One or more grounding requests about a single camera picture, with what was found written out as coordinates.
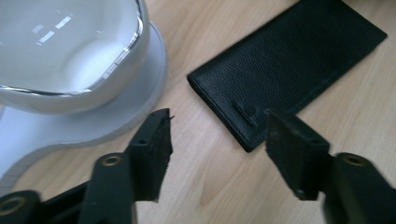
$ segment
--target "glossy bowl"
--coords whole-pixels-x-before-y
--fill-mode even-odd
[[[0,1],[0,103],[76,113],[120,94],[146,59],[143,0]]]

